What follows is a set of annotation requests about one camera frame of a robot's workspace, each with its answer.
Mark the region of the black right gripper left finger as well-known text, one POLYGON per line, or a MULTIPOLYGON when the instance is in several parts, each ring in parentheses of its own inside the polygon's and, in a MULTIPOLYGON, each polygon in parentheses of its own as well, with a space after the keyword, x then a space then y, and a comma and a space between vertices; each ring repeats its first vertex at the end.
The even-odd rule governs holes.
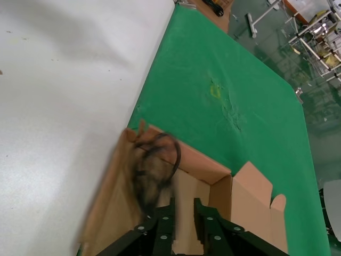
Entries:
POLYGON ((103 249, 98 255, 173 255, 175 239, 175 198, 167 206, 103 249))

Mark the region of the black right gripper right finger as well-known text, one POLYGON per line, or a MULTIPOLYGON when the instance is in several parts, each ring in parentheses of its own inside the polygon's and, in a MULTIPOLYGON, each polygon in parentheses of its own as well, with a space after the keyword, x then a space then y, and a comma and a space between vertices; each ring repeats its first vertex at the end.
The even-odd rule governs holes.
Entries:
POLYGON ((199 198, 193 200, 193 209, 204 255, 287 255, 242 226, 222 218, 216 208, 202 205, 199 198))

